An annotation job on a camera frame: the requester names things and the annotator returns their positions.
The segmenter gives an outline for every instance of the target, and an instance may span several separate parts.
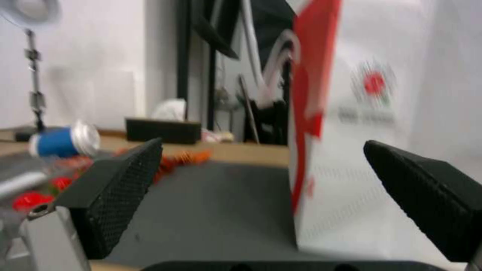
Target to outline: red stripe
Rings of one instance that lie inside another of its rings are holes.
[[[306,174],[305,135],[321,138],[323,112],[330,85],[335,50],[335,34],[342,0],[314,0],[295,19],[295,33],[300,40],[301,62],[295,65],[292,100],[295,116],[298,164],[292,194],[296,213]],[[307,107],[319,111],[305,116]]]

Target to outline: can lid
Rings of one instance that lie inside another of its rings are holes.
[[[34,134],[28,140],[28,152],[33,157],[39,156],[39,134]]]
[[[100,135],[97,129],[83,121],[72,126],[72,141],[79,153],[94,156],[100,148]]]

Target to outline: blue can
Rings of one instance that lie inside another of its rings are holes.
[[[29,141],[29,152],[34,157],[76,155],[94,156],[100,148],[100,136],[90,124],[77,121],[73,126],[35,134]]]

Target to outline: textured gripper pad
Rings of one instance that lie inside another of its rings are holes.
[[[96,161],[57,198],[56,205],[69,208],[87,258],[112,251],[152,184],[161,155],[158,138]]]

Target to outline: gray object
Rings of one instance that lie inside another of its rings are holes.
[[[91,270],[65,207],[36,207],[20,225],[20,235],[13,239],[0,270]]]
[[[171,260],[323,260],[295,243],[286,168],[207,162],[153,185],[110,263]]]

